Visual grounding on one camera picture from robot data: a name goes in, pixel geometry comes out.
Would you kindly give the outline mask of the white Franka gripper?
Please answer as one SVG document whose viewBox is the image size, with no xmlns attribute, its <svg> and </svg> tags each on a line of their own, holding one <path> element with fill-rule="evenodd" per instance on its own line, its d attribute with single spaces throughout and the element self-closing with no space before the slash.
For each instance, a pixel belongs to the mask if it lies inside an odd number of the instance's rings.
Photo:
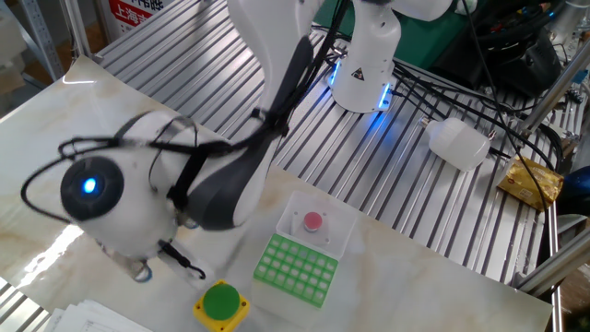
<svg viewBox="0 0 590 332">
<path fill-rule="evenodd" d="M 202 290 L 214 283 L 215 273 L 211 265 L 181 243 L 159 240 L 159 247 L 159 259 L 193 288 Z"/>
</svg>

